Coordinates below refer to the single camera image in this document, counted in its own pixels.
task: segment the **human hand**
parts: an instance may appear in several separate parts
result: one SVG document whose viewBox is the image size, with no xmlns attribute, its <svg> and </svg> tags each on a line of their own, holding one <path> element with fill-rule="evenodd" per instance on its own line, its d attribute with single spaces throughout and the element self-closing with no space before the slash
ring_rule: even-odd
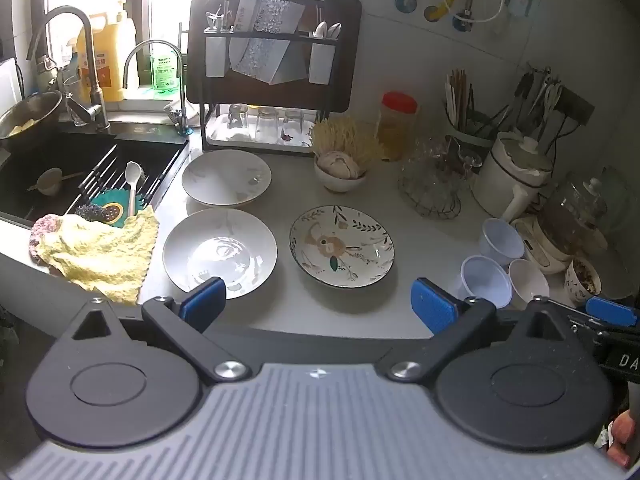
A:
<svg viewBox="0 0 640 480">
<path fill-rule="evenodd" d="M 607 455 L 618 465 L 628 469 L 631 466 L 631 459 L 623 447 L 629 439 L 633 436 L 636 430 L 636 424 L 631 418 L 629 410 L 624 413 L 620 413 L 613 421 L 611 427 L 611 436 L 613 437 L 613 444 L 609 447 Z"/>
</svg>

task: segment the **garlic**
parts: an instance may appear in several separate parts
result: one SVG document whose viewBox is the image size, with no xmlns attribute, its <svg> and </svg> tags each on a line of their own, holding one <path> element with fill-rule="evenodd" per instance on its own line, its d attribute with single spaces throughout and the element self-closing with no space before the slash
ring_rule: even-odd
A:
<svg viewBox="0 0 640 480">
<path fill-rule="evenodd" d="M 318 167 L 335 178 L 351 180 L 360 176 L 356 161 L 343 152 L 325 153 L 318 158 Z"/>
</svg>

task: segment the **gooseneck faucet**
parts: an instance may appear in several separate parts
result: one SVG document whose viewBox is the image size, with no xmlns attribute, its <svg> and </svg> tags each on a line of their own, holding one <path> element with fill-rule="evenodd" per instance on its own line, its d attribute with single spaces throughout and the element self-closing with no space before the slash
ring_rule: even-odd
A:
<svg viewBox="0 0 640 480">
<path fill-rule="evenodd" d="M 67 97 L 66 102 L 69 107 L 75 111 L 78 116 L 86 123 L 95 123 L 95 129 L 98 132 L 109 131 L 109 120 L 107 119 L 107 110 L 104 106 L 104 96 L 102 90 L 98 84 L 98 73 L 95 69 L 95 50 L 94 50 L 94 32 L 91 28 L 91 21 L 89 17 L 77 7 L 60 6 L 50 10 L 44 15 L 44 20 L 37 28 L 35 33 L 31 36 L 31 43 L 29 44 L 29 50 L 27 51 L 27 60 L 33 59 L 36 47 L 40 41 L 40 36 L 44 30 L 45 25 L 49 23 L 53 18 L 59 14 L 74 14 L 82 21 L 84 27 L 84 44 L 86 47 L 86 60 L 89 65 L 89 81 L 91 82 L 91 89 L 89 90 L 89 99 L 91 100 L 91 106 L 84 108 L 80 103 L 76 102 L 72 97 Z"/>
<path fill-rule="evenodd" d="M 180 85 L 180 117 L 178 118 L 178 133 L 181 135 L 185 135 L 187 131 L 187 112 L 186 112 L 186 103 L 187 99 L 184 95 L 184 65 L 182 63 L 182 53 L 180 49 L 176 47 L 173 43 L 165 40 L 145 40 L 141 43 L 137 44 L 129 55 L 127 56 L 127 60 L 124 62 L 124 74 L 122 75 L 122 86 L 124 88 L 127 87 L 127 77 L 129 76 L 129 61 L 136 55 L 136 52 L 139 51 L 142 47 L 147 46 L 152 43 L 162 43 L 170 48 L 172 48 L 175 52 L 175 55 L 178 57 L 178 85 Z"/>
</svg>

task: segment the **gray platform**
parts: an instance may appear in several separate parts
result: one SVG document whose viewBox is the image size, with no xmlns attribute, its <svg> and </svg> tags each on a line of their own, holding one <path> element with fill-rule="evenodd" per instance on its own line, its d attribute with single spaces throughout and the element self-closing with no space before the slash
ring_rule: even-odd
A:
<svg viewBox="0 0 640 480">
<path fill-rule="evenodd" d="M 517 454 L 443 419 L 420 386 L 370 365 L 264 365 L 212 389 L 197 414 L 146 446 L 82 452 L 47 442 L 14 480 L 616 480 L 593 446 Z"/>
</svg>

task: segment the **yellow dish towel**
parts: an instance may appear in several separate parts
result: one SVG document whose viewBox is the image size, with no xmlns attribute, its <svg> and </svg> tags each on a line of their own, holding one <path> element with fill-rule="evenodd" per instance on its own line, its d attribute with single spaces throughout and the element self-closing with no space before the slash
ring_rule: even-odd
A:
<svg viewBox="0 0 640 480">
<path fill-rule="evenodd" d="M 56 232 L 42 235 L 38 256 L 85 290 L 135 304 L 158 236 L 158 220 L 148 206 L 127 218 L 122 229 L 64 215 Z"/>
</svg>

